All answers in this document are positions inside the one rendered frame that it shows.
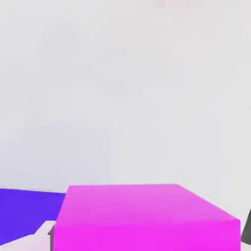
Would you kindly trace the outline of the small magenta cube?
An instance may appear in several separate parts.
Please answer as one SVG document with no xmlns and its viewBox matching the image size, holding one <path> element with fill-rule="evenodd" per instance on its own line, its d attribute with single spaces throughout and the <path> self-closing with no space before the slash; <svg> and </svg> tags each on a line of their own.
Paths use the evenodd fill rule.
<svg viewBox="0 0 251 251">
<path fill-rule="evenodd" d="M 177 184 L 70 186 L 53 251 L 241 251 L 239 219 Z"/>
</svg>

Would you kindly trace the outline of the small purple cube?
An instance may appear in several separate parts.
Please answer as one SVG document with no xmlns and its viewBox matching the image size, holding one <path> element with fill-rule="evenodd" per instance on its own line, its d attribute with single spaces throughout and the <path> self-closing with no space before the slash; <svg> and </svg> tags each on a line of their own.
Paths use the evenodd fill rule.
<svg viewBox="0 0 251 251">
<path fill-rule="evenodd" d="M 0 246 L 55 221 L 65 194 L 0 188 Z"/>
</svg>

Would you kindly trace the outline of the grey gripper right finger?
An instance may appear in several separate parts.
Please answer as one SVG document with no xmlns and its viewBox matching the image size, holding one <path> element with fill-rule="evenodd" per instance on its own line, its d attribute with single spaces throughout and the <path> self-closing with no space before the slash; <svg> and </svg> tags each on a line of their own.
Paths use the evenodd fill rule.
<svg viewBox="0 0 251 251">
<path fill-rule="evenodd" d="M 251 209 L 241 234 L 241 251 L 251 251 Z"/>
</svg>

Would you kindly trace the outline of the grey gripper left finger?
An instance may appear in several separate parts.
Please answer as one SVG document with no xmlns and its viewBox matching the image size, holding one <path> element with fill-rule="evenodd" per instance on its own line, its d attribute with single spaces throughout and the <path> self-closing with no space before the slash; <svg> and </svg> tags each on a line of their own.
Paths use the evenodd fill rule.
<svg viewBox="0 0 251 251">
<path fill-rule="evenodd" d="M 56 221 L 45 221 L 34 234 L 1 245 L 0 251 L 50 251 L 48 233 L 55 223 Z"/>
</svg>

